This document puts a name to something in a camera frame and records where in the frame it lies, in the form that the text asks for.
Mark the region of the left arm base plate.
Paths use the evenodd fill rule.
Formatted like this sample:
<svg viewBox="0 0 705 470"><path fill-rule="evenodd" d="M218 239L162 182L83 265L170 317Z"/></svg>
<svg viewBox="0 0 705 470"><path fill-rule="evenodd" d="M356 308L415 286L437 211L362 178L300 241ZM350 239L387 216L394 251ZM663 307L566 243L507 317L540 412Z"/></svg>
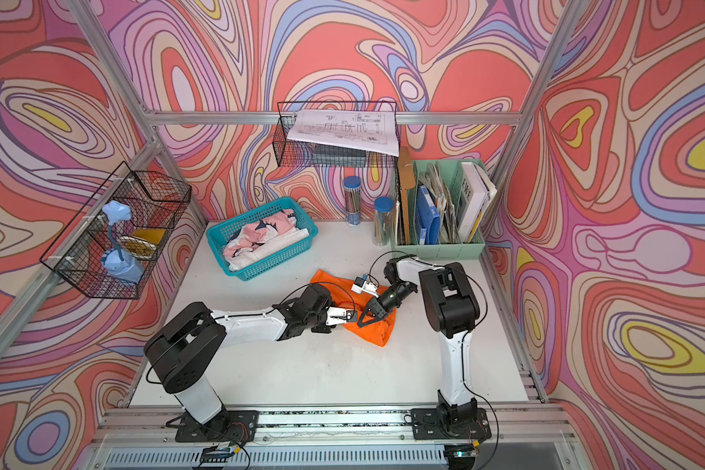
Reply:
<svg viewBox="0 0 705 470"><path fill-rule="evenodd" d="M170 425L176 430L178 443L233 442L244 445L254 441L259 417L257 410L223 409L207 424L201 424L184 412L178 421L170 421Z"/></svg>

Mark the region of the orange shorts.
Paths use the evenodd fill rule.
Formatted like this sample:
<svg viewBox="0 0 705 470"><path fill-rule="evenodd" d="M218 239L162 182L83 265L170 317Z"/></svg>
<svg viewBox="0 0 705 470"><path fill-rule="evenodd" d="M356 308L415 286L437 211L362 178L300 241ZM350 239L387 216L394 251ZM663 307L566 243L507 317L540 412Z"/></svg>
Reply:
<svg viewBox="0 0 705 470"><path fill-rule="evenodd" d="M335 277L322 269L315 272L311 283L323 283L335 304L345 309L354 307L358 313L361 313L367 302L372 299L368 294L354 293L352 290L354 281ZM394 332L396 319L397 311L393 311L386 319L366 327L359 327L355 322L346 323L344 327L368 343L385 347Z"/></svg>

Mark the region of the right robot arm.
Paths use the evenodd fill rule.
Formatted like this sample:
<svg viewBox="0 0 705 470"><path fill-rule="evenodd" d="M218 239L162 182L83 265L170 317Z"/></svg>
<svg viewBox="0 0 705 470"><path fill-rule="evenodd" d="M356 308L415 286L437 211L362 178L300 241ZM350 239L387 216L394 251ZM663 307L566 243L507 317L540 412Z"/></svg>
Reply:
<svg viewBox="0 0 705 470"><path fill-rule="evenodd" d="M387 261L389 287L379 293L371 275L356 278L352 291L371 296L356 318L360 328L384 321L405 299L422 296L425 315L440 335L442 382L432 409L411 409L405 415L415 440L467 439L476 446L492 436L486 411L470 390L469 350L482 310L471 278L458 262L433 264L415 255L399 254Z"/></svg>

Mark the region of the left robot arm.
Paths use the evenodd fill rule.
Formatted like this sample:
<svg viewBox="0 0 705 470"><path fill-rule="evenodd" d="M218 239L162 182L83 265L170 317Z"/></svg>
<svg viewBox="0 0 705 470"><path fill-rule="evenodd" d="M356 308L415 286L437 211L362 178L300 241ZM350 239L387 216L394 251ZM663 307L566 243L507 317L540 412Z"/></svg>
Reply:
<svg viewBox="0 0 705 470"><path fill-rule="evenodd" d="M144 346L151 370L164 391L176 397L186 415L209 426L225 407L206 372L217 352L258 342L280 342L304 332L329 333L328 311L335 307L329 290L309 284L282 302L259 311L214 311L202 302L182 309Z"/></svg>

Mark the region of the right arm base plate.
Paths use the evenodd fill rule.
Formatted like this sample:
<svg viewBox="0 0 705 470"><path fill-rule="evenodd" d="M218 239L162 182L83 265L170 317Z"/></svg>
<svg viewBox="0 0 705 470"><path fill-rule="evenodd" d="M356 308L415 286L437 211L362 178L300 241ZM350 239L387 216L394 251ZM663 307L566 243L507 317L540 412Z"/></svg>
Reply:
<svg viewBox="0 0 705 470"><path fill-rule="evenodd" d="M493 430L485 409L456 407L455 409L411 409L407 423L417 441L470 440L483 443L493 438Z"/></svg>

